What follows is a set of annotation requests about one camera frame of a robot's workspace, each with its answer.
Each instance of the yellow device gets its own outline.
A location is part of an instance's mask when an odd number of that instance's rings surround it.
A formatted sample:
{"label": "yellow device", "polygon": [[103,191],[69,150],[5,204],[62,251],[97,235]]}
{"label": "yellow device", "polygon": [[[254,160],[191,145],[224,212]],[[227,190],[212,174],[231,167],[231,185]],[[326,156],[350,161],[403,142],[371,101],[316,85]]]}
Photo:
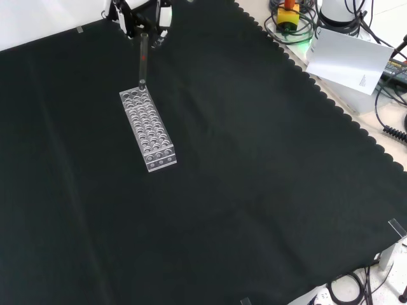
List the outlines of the yellow device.
{"label": "yellow device", "polygon": [[[300,5],[294,4],[294,6],[291,9],[299,12]],[[298,22],[300,21],[300,15],[294,11],[287,11],[284,8],[279,8],[277,10],[277,24],[279,25],[279,27],[281,27],[283,29],[287,29],[289,31],[295,31],[297,29]]]}

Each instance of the white wall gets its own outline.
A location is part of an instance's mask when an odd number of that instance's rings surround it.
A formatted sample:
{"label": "white wall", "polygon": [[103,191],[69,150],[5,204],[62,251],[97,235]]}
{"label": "white wall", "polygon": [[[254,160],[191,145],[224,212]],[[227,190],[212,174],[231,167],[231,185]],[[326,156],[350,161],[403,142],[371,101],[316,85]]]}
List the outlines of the white wall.
{"label": "white wall", "polygon": [[[0,0],[0,51],[101,19],[105,0]],[[128,0],[131,8],[147,0]]]}

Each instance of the white machine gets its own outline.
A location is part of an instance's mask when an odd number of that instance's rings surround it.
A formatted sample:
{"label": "white machine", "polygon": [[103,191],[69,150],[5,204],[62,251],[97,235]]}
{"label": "white machine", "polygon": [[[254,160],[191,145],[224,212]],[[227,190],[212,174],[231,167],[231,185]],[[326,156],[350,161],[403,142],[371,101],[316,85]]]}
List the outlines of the white machine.
{"label": "white machine", "polygon": [[[356,11],[364,11],[365,0],[355,1]],[[334,23],[349,23],[355,19],[353,0],[324,0],[321,5],[321,15]]]}

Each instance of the electronic device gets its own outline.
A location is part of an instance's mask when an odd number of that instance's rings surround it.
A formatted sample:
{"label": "electronic device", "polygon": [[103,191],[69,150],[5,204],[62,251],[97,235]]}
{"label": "electronic device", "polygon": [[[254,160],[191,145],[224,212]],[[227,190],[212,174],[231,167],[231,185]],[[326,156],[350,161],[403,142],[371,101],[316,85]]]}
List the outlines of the electronic device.
{"label": "electronic device", "polygon": [[407,89],[407,65],[404,62],[400,62],[396,59],[389,59],[386,68],[383,71],[381,78],[387,80],[394,76],[390,80],[390,84],[398,85]]}

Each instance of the robotic arm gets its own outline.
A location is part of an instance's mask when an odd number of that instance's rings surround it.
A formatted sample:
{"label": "robotic arm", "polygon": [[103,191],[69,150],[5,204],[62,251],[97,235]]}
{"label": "robotic arm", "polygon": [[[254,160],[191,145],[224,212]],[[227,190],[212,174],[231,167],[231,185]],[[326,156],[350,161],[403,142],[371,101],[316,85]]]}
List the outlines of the robotic arm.
{"label": "robotic arm", "polygon": [[[155,29],[158,34],[158,39],[155,41],[153,47],[160,46],[171,26],[172,5],[170,0],[138,0],[137,4],[138,7],[132,11],[126,0],[105,0],[102,16],[107,20],[118,22],[120,28],[129,39],[135,36],[137,29],[142,31]],[[141,15],[141,10],[146,6],[154,4],[156,4],[156,20],[155,22],[151,22]]]}

